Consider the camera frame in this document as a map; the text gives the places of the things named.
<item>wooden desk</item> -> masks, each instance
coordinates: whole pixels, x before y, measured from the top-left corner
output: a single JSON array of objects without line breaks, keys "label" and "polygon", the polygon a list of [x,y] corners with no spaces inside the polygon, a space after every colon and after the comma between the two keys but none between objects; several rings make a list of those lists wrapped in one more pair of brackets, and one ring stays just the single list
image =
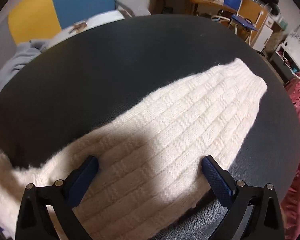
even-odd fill
[{"label": "wooden desk", "polygon": [[186,8],[186,14],[193,14],[194,12],[194,6],[197,6],[198,4],[204,4],[204,5],[208,5],[208,6],[213,6],[213,7],[217,7],[219,8],[220,10],[226,10],[228,12],[231,12],[231,13],[236,13],[237,11],[226,6],[226,5],[223,5],[223,3],[220,3],[220,2],[216,2],[214,0],[185,0],[185,2],[187,2],[187,8]]}]

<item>chair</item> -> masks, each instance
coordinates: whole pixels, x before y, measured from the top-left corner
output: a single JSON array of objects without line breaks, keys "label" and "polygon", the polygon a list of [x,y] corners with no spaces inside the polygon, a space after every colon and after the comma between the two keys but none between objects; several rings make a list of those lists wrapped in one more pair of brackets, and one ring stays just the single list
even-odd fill
[{"label": "chair", "polygon": [[61,30],[119,7],[129,16],[150,15],[138,0],[22,0],[0,25],[0,69],[31,39],[51,39]]},{"label": "chair", "polygon": [[251,22],[251,20],[245,19],[245,18],[243,18],[242,16],[239,15],[239,10],[240,10],[240,7],[242,5],[242,0],[224,0],[223,4],[226,5],[226,6],[229,6],[232,9],[235,9],[237,11],[237,13],[233,14],[231,16],[231,18],[223,17],[221,15],[213,15],[213,16],[211,16],[211,20],[214,21],[214,22],[224,22],[224,21],[229,22],[228,27],[230,25],[233,25],[235,34],[237,34],[237,26],[241,25],[242,27],[245,28],[245,30],[248,33],[248,37],[246,38],[245,41],[246,42],[248,41],[248,44],[250,45],[252,31],[258,31],[258,29],[256,28],[256,24],[257,24],[258,20],[260,19],[260,14],[259,14],[258,19],[256,20],[256,22],[253,24]]}]

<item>blue gripper pad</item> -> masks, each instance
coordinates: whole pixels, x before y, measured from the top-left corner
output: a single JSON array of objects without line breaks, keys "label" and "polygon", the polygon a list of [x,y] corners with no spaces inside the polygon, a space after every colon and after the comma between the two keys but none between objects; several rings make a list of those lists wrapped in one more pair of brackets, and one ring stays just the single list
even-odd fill
[{"label": "blue gripper pad", "polygon": [[89,156],[83,164],[81,164],[77,170],[72,171],[65,180],[65,184],[69,183],[69,187],[67,188],[67,202],[72,208],[77,207],[80,204],[90,183],[97,174],[98,169],[98,159],[94,156]]},{"label": "blue gripper pad", "polygon": [[212,156],[204,157],[202,159],[201,166],[202,172],[209,182],[213,193],[219,200],[220,205],[229,209],[233,204],[234,191],[230,188],[221,175],[224,172],[228,173],[228,171],[221,169]]}]

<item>yellow panel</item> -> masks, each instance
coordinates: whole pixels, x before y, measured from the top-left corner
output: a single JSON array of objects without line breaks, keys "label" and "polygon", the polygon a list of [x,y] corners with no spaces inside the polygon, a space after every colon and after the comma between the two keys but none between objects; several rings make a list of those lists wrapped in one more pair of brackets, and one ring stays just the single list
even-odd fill
[{"label": "yellow panel", "polygon": [[52,0],[22,0],[8,18],[16,44],[31,39],[51,39],[61,31]]}]

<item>drawer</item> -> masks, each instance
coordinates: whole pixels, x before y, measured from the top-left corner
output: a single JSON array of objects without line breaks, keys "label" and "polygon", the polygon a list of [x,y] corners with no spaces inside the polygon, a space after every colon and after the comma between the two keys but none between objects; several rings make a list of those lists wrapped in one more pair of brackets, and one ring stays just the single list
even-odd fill
[{"label": "drawer", "polygon": [[268,15],[268,17],[267,17],[267,19],[266,19],[266,25],[269,26],[269,27],[271,28],[272,25],[273,25],[273,23],[274,23],[274,19],[272,19],[272,18]]}]

